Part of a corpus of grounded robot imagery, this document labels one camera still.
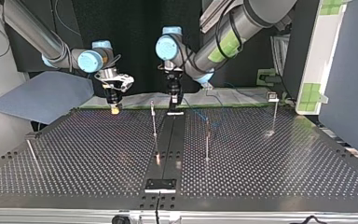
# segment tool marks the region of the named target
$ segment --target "metal post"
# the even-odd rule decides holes
[[[28,148],[29,148],[30,151],[31,151],[32,159],[37,160],[37,157],[36,157],[36,155],[34,154],[34,148],[32,147],[31,141],[30,141],[29,139],[26,139],[26,141],[27,141],[27,144],[28,144]]]
[[[5,1],[5,22],[48,59],[62,54],[62,42],[20,0]]]

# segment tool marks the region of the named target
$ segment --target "gray panel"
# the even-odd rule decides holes
[[[358,149],[358,0],[345,12],[325,95],[321,123]]]
[[[44,72],[0,97],[0,112],[50,124],[94,94],[91,81],[62,72]]]
[[[307,119],[279,108],[203,109],[186,114],[176,210],[358,212],[358,160]]]
[[[76,111],[33,146],[37,161],[26,148],[0,160],[0,207],[139,208],[154,161],[150,113]]]

